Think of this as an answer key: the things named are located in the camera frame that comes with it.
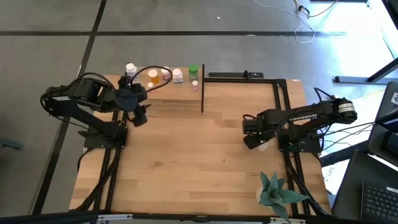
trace green bottle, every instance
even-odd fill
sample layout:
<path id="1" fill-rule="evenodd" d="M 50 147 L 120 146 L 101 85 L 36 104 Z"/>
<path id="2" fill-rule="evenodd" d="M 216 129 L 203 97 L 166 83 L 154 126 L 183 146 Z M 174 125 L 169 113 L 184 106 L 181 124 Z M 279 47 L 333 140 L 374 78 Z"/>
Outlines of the green bottle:
<path id="1" fill-rule="evenodd" d="M 189 80 L 192 82 L 198 80 L 198 65 L 190 64 L 188 68 Z"/>

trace laptop keyboard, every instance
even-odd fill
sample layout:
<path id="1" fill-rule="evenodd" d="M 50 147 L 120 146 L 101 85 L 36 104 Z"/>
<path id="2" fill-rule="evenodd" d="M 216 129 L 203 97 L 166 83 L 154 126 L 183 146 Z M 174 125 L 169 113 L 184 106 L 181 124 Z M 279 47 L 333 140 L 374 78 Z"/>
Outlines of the laptop keyboard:
<path id="1" fill-rule="evenodd" d="M 398 194 L 369 183 L 364 187 L 363 212 L 398 223 Z"/>

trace succulent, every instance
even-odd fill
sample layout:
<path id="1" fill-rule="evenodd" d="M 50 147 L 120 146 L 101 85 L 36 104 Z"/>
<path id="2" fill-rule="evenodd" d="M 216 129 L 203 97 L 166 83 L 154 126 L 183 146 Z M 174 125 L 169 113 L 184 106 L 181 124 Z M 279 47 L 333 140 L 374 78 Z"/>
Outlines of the succulent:
<path id="1" fill-rule="evenodd" d="M 292 190 L 283 190 L 282 187 L 286 178 L 278 179 L 276 172 L 272 175 L 271 180 L 261 172 L 262 192 L 260 195 L 260 204 L 271 206 L 276 215 L 284 218 L 289 224 L 289 216 L 285 208 L 285 203 L 296 203 L 308 199 L 309 196 L 299 194 Z"/>

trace white cable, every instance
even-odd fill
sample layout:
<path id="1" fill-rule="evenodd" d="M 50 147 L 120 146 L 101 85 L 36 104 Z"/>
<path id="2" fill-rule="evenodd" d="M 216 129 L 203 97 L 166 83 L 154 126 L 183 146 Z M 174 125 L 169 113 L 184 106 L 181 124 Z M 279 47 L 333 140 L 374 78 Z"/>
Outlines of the white cable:
<path id="1" fill-rule="evenodd" d="M 278 10 L 280 10 L 280 11 L 282 11 L 282 12 L 287 12 L 287 13 L 289 13 L 291 16 L 298 17 L 304 25 L 300 25 L 300 26 L 294 31 L 294 38 L 295 38 L 296 42 L 297 42 L 297 43 L 300 43 L 300 44 L 306 44 L 306 43 L 311 43 L 311 42 L 313 41 L 313 38 L 315 37 L 315 30 L 312 29 L 311 26 L 306 25 L 306 23 L 304 22 L 304 20 L 303 20 L 300 16 L 298 16 L 298 15 L 296 15 L 296 14 L 293 14 L 293 13 L 289 12 L 288 10 L 279 9 L 278 7 L 275 7 L 275 6 L 263 6 L 262 4 L 256 2 L 255 0 L 250 0 L 250 1 L 253 2 L 254 4 L 257 4 L 258 6 L 261 6 L 261 7 L 264 7 L 264 8 L 274 8 L 274 9 L 278 9 Z M 303 41 L 303 42 L 299 41 L 299 39 L 298 39 L 298 37 L 297 37 L 297 31 L 298 31 L 301 27 L 307 27 L 307 28 L 310 28 L 310 29 L 312 30 L 313 35 L 312 35 L 311 40 L 309 40 L 309 41 Z"/>

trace white bottle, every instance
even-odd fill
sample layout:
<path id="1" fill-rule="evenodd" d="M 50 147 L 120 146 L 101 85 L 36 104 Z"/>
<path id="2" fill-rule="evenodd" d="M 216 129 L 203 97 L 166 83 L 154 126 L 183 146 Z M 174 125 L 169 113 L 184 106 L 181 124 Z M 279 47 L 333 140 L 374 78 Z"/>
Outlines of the white bottle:
<path id="1" fill-rule="evenodd" d="M 173 70 L 173 81 L 174 83 L 183 83 L 182 72 L 178 68 Z"/>
<path id="2" fill-rule="evenodd" d="M 128 63 L 126 65 L 126 74 L 130 77 L 133 77 L 137 72 L 137 67 L 133 63 Z M 133 82 L 136 83 L 138 81 L 138 76 L 134 78 Z"/>
<path id="3" fill-rule="evenodd" d="M 163 80 L 166 81 L 166 80 L 168 80 L 170 78 L 170 72 L 169 71 L 167 71 L 166 69 L 160 69 L 160 71 L 162 72 Z"/>

